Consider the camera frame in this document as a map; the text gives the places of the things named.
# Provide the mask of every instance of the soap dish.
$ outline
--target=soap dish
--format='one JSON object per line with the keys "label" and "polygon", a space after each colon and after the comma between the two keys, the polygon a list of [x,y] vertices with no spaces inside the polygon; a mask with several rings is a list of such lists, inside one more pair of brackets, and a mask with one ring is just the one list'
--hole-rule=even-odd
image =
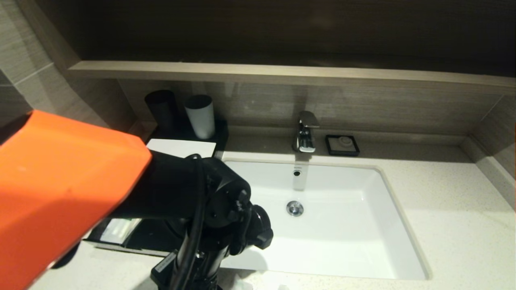
{"label": "soap dish", "polygon": [[358,156],[360,149],[353,136],[326,135],[328,154],[336,156]]}

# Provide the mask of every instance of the faucet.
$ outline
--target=faucet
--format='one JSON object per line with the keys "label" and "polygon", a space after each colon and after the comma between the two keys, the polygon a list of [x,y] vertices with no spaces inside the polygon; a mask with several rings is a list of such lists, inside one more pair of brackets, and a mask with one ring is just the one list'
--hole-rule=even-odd
{"label": "faucet", "polygon": [[312,128],[319,128],[319,122],[315,118],[314,113],[310,111],[301,111],[299,113],[299,126],[296,128],[296,139],[292,148],[296,152],[313,153],[315,152]]}

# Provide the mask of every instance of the white countertop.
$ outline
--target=white countertop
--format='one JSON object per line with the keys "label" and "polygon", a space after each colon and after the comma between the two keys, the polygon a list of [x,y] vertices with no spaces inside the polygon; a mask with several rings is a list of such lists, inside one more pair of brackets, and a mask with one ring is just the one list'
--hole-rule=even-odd
{"label": "white countertop", "polygon": [[[277,144],[277,138],[257,143],[232,137],[224,159],[293,163],[289,148],[276,150]],[[325,156],[324,143],[316,145],[322,156],[314,155],[311,164],[383,171],[429,280],[221,269],[224,289],[515,289],[514,211],[458,147],[359,143],[362,153],[357,158]],[[161,259],[81,243],[70,264],[48,271],[30,289],[157,289],[148,276]]]}

